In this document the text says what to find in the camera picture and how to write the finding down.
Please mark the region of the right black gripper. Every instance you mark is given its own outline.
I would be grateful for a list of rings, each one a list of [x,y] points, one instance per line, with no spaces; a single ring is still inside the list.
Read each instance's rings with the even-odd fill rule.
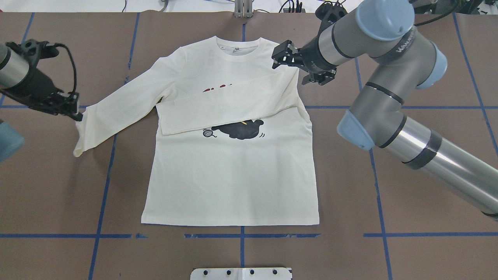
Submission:
[[[319,50],[319,39],[314,38],[301,48],[296,48],[291,40],[286,40],[276,46],[272,53],[272,69],[280,65],[298,67],[313,74],[335,74],[336,65],[323,57]]]

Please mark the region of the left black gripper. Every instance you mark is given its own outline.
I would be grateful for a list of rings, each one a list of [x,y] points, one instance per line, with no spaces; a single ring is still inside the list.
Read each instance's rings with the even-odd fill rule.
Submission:
[[[30,68],[23,81],[9,87],[8,96],[32,110],[70,116],[76,122],[83,118],[79,112],[79,93],[75,90],[66,93],[57,88],[51,78],[37,68]]]

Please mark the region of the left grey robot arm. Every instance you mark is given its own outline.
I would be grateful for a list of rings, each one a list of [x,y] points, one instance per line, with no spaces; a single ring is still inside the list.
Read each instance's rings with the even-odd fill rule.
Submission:
[[[1,93],[32,110],[50,115],[64,115],[80,122],[79,93],[76,84],[69,92],[56,87],[51,78],[37,67],[41,59],[55,58],[62,43],[27,40],[17,44],[1,45],[0,83]]]

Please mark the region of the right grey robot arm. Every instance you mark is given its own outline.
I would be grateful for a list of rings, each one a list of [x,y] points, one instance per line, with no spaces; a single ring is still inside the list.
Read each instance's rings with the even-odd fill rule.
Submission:
[[[340,16],[324,2],[316,11],[322,23],[301,48],[287,40],[274,48],[273,68],[306,71],[302,84],[325,85],[337,67],[368,55],[377,69],[337,126],[338,134],[363,150],[377,146],[396,155],[411,170],[445,182],[456,195],[497,220],[495,168],[407,117],[401,108],[413,90],[434,85],[446,72],[447,58],[414,26],[409,0],[364,0]]]

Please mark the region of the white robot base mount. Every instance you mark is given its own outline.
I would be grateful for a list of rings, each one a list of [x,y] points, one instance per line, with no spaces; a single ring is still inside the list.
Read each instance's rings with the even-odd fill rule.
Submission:
[[[194,269],[191,280],[293,280],[291,268],[203,268]]]

